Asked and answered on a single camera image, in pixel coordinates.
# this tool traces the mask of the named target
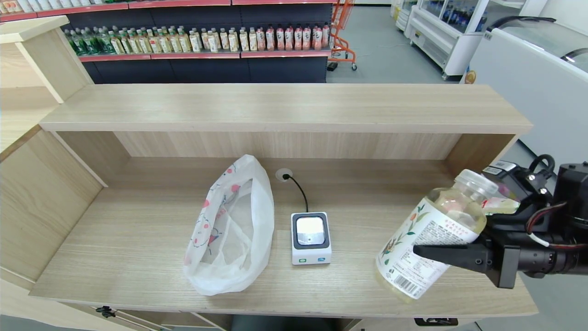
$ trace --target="plastic bag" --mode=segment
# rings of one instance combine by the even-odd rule
[[[251,156],[233,163],[208,191],[184,258],[198,293],[245,290],[268,265],[273,237],[268,174]]]

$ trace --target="shopping cart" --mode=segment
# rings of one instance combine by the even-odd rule
[[[351,15],[351,9],[355,0],[337,0],[333,8],[333,18],[331,19],[331,56],[329,61],[334,62],[351,62],[351,70],[357,70],[358,65],[355,64],[355,52],[349,48],[349,42],[339,36],[339,33],[345,29],[349,15]],[[335,58],[345,52],[345,58]]]

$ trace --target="red shelf edge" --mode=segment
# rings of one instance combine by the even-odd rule
[[[129,9],[187,6],[230,6],[230,0],[163,0],[129,2]]]
[[[338,0],[232,0],[233,5],[334,4]]]
[[[330,49],[320,51],[261,51],[241,52],[242,58],[307,58],[307,57],[328,57]]]
[[[84,55],[79,57],[80,62],[127,61],[138,59],[151,59],[151,57],[149,57],[149,54]]]
[[[103,4],[103,5],[84,6],[84,7],[53,9],[50,11],[41,11],[41,12],[37,12],[37,16],[48,17],[48,16],[75,14],[75,13],[79,13],[79,12],[117,11],[117,10],[124,10],[124,9],[129,9],[129,5],[126,3],[125,4]]]
[[[21,12],[17,14],[2,14],[0,22],[20,21],[21,19],[37,18],[36,12]]]
[[[165,53],[165,54],[151,54],[151,59],[208,59],[208,58],[215,58],[215,59],[238,59],[240,58],[239,52],[229,53],[229,52],[219,52],[219,53],[210,53],[210,52],[203,52],[203,53],[182,53],[182,54],[174,54],[174,53]]]

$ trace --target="gray floor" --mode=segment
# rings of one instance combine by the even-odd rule
[[[353,9],[342,37],[350,42],[357,53],[358,70],[351,64],[340,62],[339,67],[327,74],[327,82],[334,83],[445,83],[441,70],[417,48],[408,46],[408,40],[399,32],[390,17],[389,7],[356,7]],[[504,160],[529,165],[531,154],[517,144],[503,157]],[[554,181],[549,187],[553,189]],[[548,276],[543,280],[522,275],[523,282],[535,300],[540,313],[528,317],[484,319],[478,322],[483,331],[578,331],[585,330],[583,314],[588,297],[588,277]],[[259,317],[246,317],[239,325],[259,330],[275,320],[261,323]],[[42,323],[2,316],[3,331],[65,331]],[[461,326],[458,331],[479,331],[478,325]],[[176,329],[196,331],[194,328]]]

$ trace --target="drawer handle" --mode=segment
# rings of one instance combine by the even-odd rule
[[[444,318],[430,318],[430,319],[415,319],[418,326],[457,326],[459,322],[457,319]]]
[[[96,308],[96,312],[102,314],[102,316],[104,316],[104,318],[106,319],[109,317],[116,317],[116,315],[112,311],[112,308],[110,308],[109,306],[102,306],[100,308]]]

